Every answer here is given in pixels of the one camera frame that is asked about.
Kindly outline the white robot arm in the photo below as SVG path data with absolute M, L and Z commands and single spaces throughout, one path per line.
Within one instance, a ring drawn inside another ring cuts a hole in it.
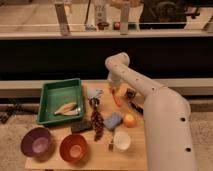
M 144 96 L 143 117 L 148 171 L 198 171 L 190 131 L 189 102 L 178 92 L 129 68 L 122 52 L 105 59 L 112 90 L 128 83 Z

